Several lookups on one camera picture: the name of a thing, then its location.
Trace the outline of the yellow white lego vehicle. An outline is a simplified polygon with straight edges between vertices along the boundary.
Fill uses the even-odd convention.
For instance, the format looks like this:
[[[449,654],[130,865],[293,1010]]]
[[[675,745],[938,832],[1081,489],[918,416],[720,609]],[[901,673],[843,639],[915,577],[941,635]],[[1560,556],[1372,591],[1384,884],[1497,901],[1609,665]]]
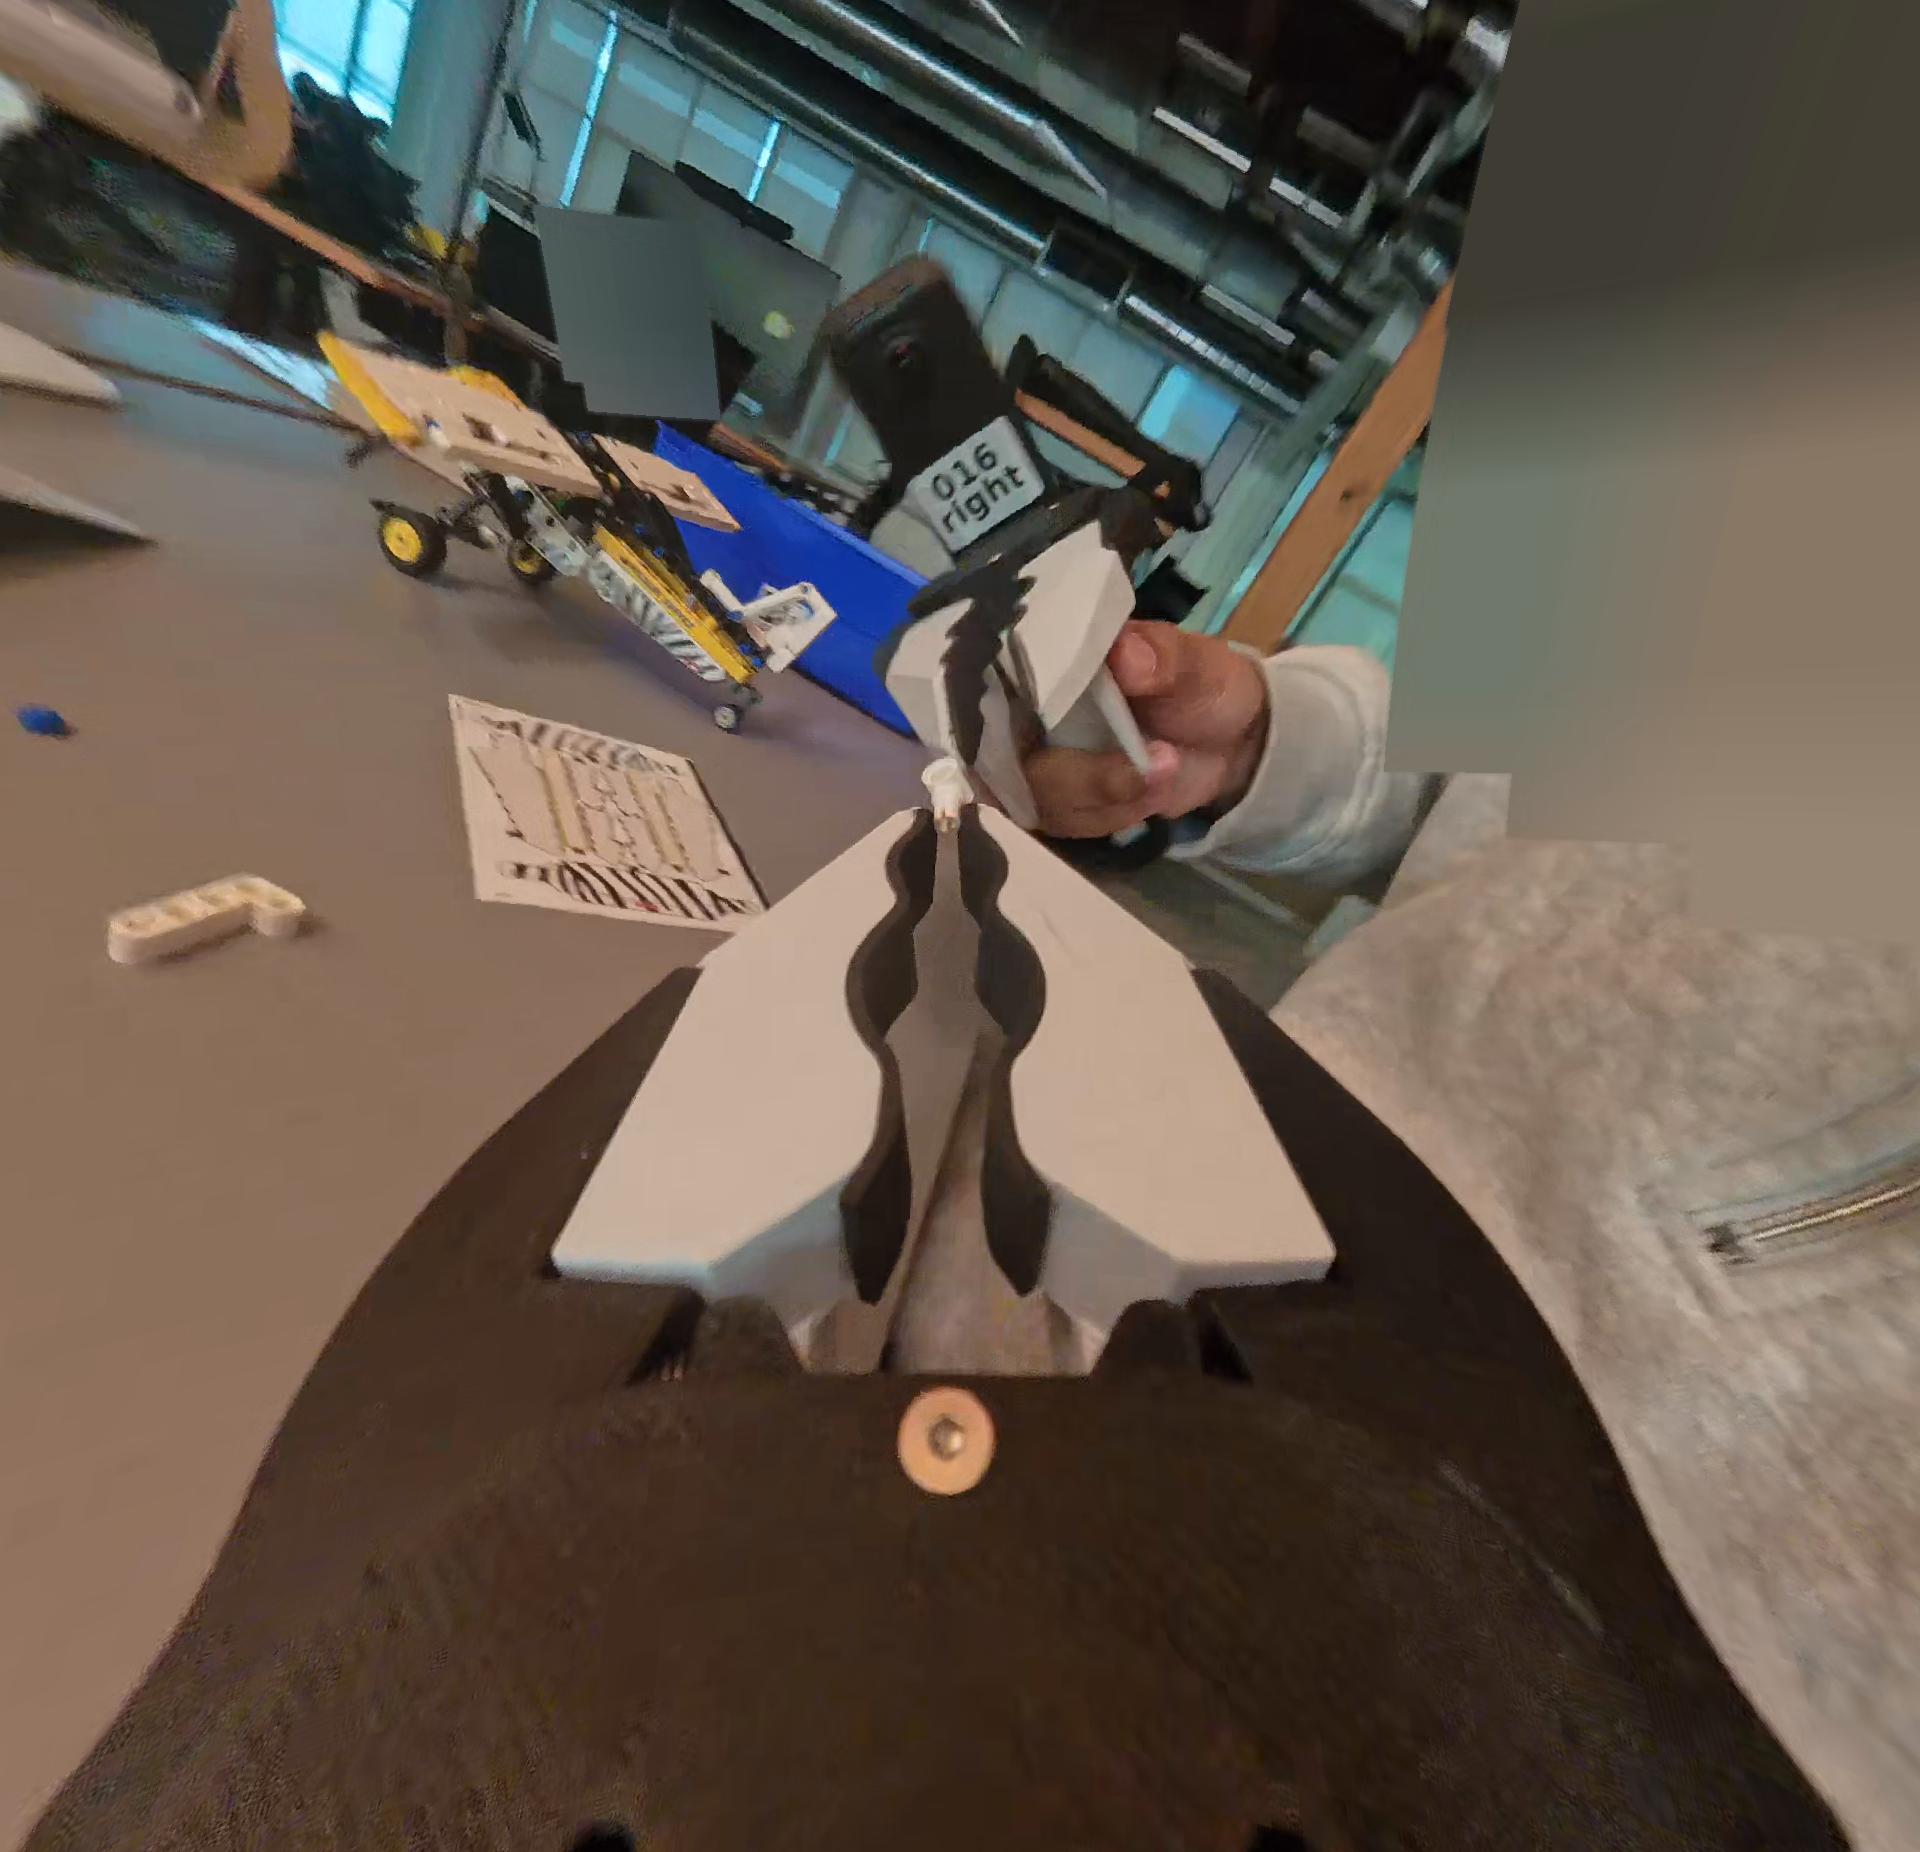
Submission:
[[[563,434],[480,367],[434,367],[336,333],[318,351],[368,423],[348,459],[390,446],[451,489],[439,508],[371,502],[379,550],[401,575],[430,584],[465,542],[499,553],[526,588],[582,584],[720,693],[711,721],[728,734],[760,702],[760,678],[798,665],[836,621],[814,584],[738,597],[696,568],[682,520],[738,532],[698,474],[593,431]]]

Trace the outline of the wooden support post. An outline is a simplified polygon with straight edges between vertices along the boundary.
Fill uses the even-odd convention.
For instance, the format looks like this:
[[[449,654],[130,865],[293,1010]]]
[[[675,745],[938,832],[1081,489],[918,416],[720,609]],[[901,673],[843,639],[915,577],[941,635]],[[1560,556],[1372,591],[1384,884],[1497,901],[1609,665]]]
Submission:
[[[1418,314],[1391,365],[1347,427],[1297,513],[1245,575],[1216,632],[1260,654],[1282,648],[1323,588],[1360,520],[1424,442],[1451,324],[1452,280]]]

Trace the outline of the zebra striped sticker sheet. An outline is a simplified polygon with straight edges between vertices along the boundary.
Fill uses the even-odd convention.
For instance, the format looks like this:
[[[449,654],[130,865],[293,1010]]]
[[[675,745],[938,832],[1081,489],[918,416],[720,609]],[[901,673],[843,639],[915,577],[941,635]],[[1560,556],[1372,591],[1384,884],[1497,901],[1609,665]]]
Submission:
[[[451,693],[477,903],[732,933],[765,897],[691,760]]]

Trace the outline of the grey hoodie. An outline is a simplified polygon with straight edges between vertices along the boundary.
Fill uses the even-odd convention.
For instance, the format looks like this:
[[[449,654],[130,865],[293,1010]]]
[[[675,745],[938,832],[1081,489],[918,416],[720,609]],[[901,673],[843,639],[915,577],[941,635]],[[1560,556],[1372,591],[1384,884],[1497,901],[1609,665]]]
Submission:
[[[1252,856],[1392,891],[1282,1022],[1546,1315],[1721,1659],[1857,1850],[1917,1846],[1917,952],[1710,928],[1508,789],[1260,786]]]

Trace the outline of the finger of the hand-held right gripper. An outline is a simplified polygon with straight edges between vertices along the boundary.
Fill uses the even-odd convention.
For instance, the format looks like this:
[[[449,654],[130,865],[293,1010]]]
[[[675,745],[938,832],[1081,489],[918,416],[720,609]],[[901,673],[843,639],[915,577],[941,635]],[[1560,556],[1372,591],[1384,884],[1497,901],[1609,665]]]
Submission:
[[[944,603],[922,616],[908,616],[881,654],[881,681],[908,729],[918,745],[956,772],[967,772],[964,673],[956,663],[964,616],[964,603]]]
[[[1032,751],[1124,753],[1137,763],[1137,721],[1110,669],[1133,591],[1101,538],[1057,541],[1026,573],[1023,614],[986,673],[974,774],[1012,824],[1035,828],[1023,772]]]

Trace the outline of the person's right hand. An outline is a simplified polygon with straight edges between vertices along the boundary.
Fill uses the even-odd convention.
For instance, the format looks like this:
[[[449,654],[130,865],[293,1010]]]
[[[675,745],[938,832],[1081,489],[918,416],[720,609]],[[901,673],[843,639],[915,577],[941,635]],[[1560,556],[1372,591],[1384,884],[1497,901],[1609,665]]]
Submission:
[[[1263,663],[1221,639],[1128,621],[1107,669],[1140,729],[1144,768],[1124,753],[1038,747],[1026,760],[1038,832],[1107,841],[1133,827],[1238,805],[1268,742]]]

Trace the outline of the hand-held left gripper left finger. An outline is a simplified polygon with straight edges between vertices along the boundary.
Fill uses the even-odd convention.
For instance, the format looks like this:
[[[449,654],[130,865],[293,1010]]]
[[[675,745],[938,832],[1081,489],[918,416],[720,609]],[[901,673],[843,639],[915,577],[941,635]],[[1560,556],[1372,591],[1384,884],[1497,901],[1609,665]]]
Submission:
[[[901,809],[701,959],[552,1242],[562,1277],[881,1300],[914,1197],[886,1037],[934,865],[933,816]]]

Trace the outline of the blue plastic bin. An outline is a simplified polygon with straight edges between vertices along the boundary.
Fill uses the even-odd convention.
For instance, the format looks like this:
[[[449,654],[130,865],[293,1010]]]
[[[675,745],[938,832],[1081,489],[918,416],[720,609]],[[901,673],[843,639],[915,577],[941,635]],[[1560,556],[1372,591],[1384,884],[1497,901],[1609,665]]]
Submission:
[[[736,520],[736,532],[679,523],[691,568],[713,571],[738,597],[754,597],[764,586],[814,586],[833,621],[792,669],[877,725],[911,737],[876,658],[923,577],[671,425],[660,425],[651,449],[672,468],[691,471]]]

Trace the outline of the black monitor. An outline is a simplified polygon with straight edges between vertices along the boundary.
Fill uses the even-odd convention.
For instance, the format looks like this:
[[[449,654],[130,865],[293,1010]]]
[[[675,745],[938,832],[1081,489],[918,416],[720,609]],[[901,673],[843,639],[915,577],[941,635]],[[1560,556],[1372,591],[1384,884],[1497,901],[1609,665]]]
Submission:
[[[840,294],[831,266],[798,250],[792,230],[732,187],[679,163],[629,152],[615,213],[689,231],[716,348],[723,408],[747,389],[787,396],[811,355],[821,320]]]

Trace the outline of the white L-shaped lego beam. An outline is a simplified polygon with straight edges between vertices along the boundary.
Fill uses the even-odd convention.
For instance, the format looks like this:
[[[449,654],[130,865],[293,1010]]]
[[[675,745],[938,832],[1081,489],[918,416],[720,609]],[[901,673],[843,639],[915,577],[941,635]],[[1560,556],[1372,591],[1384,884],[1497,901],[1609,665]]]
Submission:
[[[113,966],[142,969],[224,943],[239,933],[270,940],[293,937],[306,925],[307,905],[300,894],[270,879],[237,872],[112,913],[106,952]]]

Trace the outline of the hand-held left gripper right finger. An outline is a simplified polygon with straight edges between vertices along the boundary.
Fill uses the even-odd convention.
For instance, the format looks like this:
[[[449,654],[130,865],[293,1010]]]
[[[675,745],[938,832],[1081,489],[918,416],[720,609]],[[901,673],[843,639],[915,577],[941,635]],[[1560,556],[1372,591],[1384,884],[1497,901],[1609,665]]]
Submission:
[[[1180,952],[997,809],[959,816],[997,1032],[981,1231],[1020,1292],[1186,1300],[1323,1282],[1334,1242]]]

